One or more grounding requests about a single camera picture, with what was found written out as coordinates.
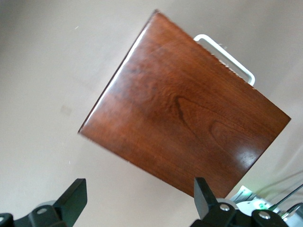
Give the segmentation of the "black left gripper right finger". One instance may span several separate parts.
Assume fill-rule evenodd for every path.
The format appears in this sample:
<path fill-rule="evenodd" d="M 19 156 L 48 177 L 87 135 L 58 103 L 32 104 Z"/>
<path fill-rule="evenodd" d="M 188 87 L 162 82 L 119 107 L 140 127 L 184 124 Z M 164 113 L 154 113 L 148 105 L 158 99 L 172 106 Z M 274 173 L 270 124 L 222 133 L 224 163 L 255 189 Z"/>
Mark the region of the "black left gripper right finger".
<path fill-rule="evenodd" d="M 200 219 L 193 227 L 286 227 L 282 218 L 269 210 L 254 210 L 250 216 L 230 203 L 218 202 L 206 180 L 194 180 L 194 202 Z"/>

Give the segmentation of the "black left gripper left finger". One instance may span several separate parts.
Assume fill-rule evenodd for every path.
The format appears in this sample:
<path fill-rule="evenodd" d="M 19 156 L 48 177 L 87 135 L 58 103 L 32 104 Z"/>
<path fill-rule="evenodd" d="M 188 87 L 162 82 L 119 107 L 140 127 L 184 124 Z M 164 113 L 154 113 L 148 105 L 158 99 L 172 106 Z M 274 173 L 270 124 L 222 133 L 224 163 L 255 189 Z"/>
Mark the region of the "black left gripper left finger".
<path fill-rule="evenodd" d="M 42 205 L 15 220 L 10 213 L 1 213 L 2 227 L 72 227 L 87 205 L 86 179 L 76 179 L 53 205 Z"/>

